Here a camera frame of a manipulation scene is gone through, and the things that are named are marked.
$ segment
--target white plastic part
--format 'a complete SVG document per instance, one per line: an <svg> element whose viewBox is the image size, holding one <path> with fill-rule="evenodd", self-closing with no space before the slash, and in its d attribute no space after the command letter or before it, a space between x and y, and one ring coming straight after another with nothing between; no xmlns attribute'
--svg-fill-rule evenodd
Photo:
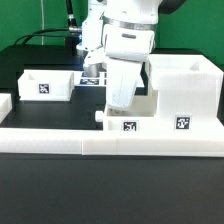
<svg viewBox="0 0 224 224"><path fill-rule="evenodd" d="M105 10L105 2L88 1L88 17L82 23L82 43L79 50L91 51L101 45L103 20L101 16Z"/></svg>
<svg viewBox="0 0 224 224"><path fill-rule="evenodd" d="M105 56L146 61L152 51L154 37L152 30L130 30L106 24L103 31Z"/></svg>
<svg viewBox="0 0 224 224"><path fill-rule="evenodd" d="M157 24L162 0L108 0L104 15L127 23Z"/></svg>
<svg viewBox="0 0 224 224"><path fill-rule="evenodd" d="M141 62L108 58L106 102L109 108L129 110L141 68Z"/></svg>
<svg viewBox="0 0 224 224"><path fill-rule="evenodd" d="M73 71L24 70L18 80L20 100L69 101Z"/></svg>
<svg viewBox="0 0 224 224"><path fill-rule="evenodd" d="M96 111L95 113L95 121L96 122L103 122L104 113L103 111Z"/></svg>
<svg viewBox="0 0 224 224"><path fill-rule="evenodd" d="M11 94L0 94L0 123L12 110Z"/></svg>

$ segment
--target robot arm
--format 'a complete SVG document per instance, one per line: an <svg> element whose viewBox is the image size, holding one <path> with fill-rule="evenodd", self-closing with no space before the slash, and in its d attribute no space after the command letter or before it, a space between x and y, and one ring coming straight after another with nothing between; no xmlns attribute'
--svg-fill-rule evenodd
<svg viewBox="0 0 224 224"><path fill-rule="evenodd" d="M171 13L184 1L107 1L103 16L101 52L107 64L106 101L109 108L129 110L142 64L147 61L154 46L159 10L165 12L169 8L167 13ZM92 56L87 56L85 67L91 64L91 60Z"/></svg>

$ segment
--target black table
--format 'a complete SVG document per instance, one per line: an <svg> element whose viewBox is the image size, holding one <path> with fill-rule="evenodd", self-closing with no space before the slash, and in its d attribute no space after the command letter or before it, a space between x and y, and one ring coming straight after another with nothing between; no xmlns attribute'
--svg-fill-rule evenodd
<svg viewBox="0 0 224 224"><path fill-rule="evenodd" d="M41 117L42 123L29 118L25 124L16 118L31 105L32 113L50 108L46 103L18 104L16 82L24 68L82 70L81 63L65 47L12 46L2 51L0 91L14 99L14 115L8 124L3 122L5 128L52 126ZM86 99L89 110L78 103L84 109L80 126L75 119L61 121L75 123L77 129L100 128L91 111L103 106L103 91L79 89L74 97L90 95L97 103ZM223 208L223 158L0 154L1 224L223 224Z"/></svg>

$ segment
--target white box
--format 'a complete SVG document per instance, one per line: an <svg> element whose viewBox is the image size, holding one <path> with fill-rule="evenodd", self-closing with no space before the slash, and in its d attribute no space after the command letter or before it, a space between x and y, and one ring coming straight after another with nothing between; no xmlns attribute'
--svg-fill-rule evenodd
<svg viewBox="0 0 224 224"><path fill-rule="evenodd" d="M11 94L0 94L0 124L11 110Z"/></svg>
<svg viewBox="0 0 224 224"><path fill-rule="evenodd" d="M74 89L74 72L24 70L18 86L20 100L69 101Z"/></svg>

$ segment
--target white platform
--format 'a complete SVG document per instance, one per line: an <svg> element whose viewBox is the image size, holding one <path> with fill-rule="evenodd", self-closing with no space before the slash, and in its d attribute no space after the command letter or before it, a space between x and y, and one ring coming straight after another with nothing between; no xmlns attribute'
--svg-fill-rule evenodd
<svg viewBox="0 0 224 224"><path fill-rule="evenodd" d="M224 157L223 136L223 128L188 134L1 128L0 151L76 155Z"/></svg>
<svg viewBox="0 0 224 224"><path fill-rule="evenodd" d="M123 117L109 114L104 121L106 130L0 128L0 152L224 157L224 127L216 118L223 72L201 56L178 56L175 60L170 56L162 57L164 67L154 62L151 68L158 74L150 76L151 94L135 97L131 111ZM92 85L94 80L82 84L85 83L82 79L88 81L81 72L75 73L73 85L96 86ZM104 74L95 79L99 79L98 86L105 86ZM4 101L2 111L7 110L1 119L11 110L8 103L11 98L7 96L1 101L3 98L0 97L0 105ZM177 115L189 116L191 128L176 130ZM140 129L123 131L123 121L138 120L141 121Z"/></svg>

